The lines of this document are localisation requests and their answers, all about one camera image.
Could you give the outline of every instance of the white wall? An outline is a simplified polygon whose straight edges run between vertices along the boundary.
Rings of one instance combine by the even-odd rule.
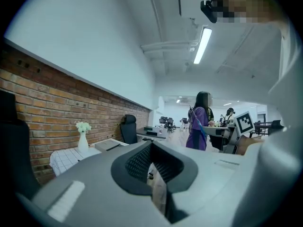
[[[71,76],[152,108],[155,85],[121,0],[27,0],[7,42]]]
[[[268,91],[270,87],[262,85],[259,81],[220,73],[205,69],[204,73],[170,73],[165,78],[156,79],[155,94],[162,96],[197,96],[200,91],[207,91],[214,98],[225,100],[240,100],[268,104]]]
[[[266,105],[257,105],[257,112],[260,114],[266,114],[267,106]]]
[[[153,101],[153,110],[150,111],[148,126],[159,124],[159,119],[164,114],[164,99],[163,97],[155,97]]]
[[[182,118],[188,117],[187,116],[188,111],[189,111],[188,105],[180,105],[177,103],[165,103],[163,116],[172,118],[174,120],[174,124],[177,127],[180,127],[182,125],[180,120]]]
[[[267,121],[271,122],[273,120],[281,120],[281,114],[277,110],[276,106],[273,105],[267,105]]]
[[[251,119],[253,122],[258,122],[257,104],[253,103],[243,103],[240,106],[232,107],[236,112],[235,116],[249,111]]]
[[[223,114],[223,116],[226,115],[227,108],[211,107],[211,109],[212,109],[213,114],[214,114],[214,121],[215,122],[220,120],[221,114]]]

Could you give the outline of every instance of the white flower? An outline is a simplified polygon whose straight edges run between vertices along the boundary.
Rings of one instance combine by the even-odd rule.
[[[76,127],[78,128],[78,131],[81,132],[87,132],[91,130],[91,126],[87,122],[78,122],[76,123]]]

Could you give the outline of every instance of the white ceiling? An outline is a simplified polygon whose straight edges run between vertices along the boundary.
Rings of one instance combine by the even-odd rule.
[[[268,91],[278,79],[279,31],[271,25],[212,24],[200,11],[201,0],[123,0],[137,26],[138,40],[156,78],[207,74],[210,77],[251,79]],[[200,64],[193,60],[198,46],[152,45],[199,40],[203,26],[213,30]]]
[[[195,96],[164,96],[163,100],[165,103],[170,103],[170,104],[176,104],[176,105],[190,105],[194,106],[196,102],[196,97]],[[212,108],[230,108],[230,107],[241,107],[241,106],[247,106],[247,102],[242,102],[242,101],[234,101],[234,100],[225,100],[225,99],[213,99],[212,103]],[[249,103],[249,106],[256,106],[257,104],[252,104]]]

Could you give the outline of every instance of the ceiling light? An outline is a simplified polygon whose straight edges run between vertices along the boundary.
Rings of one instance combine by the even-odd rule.
[[[211,33],[212,33],[211,29],[209,29],[209,28],[204,28],[203,29],[202,38],[201,38],[201,41],[200,41],[199,49],[198,49],[197,54],[196,54],[196,58],[194,60],[194,64],[199,64],[200,63],[201,58],[202,58],[202,56],[204,54],[204,51],[206,49],[207,43],[209,41]]]

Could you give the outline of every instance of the brick wall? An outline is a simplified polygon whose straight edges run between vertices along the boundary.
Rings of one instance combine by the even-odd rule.
[[[138,128],[148,123],[148,109],[69,77],[7,45],[1,53],[0,88],[16,95],[18,118],[30,128],[31,164],[41,184],[54,178],[49,166],[51,153],[78,145],[76,122],[92,126],[87,134],[89,144],[108,138],[122,141],[119,125],[125,114],[136,116]]]

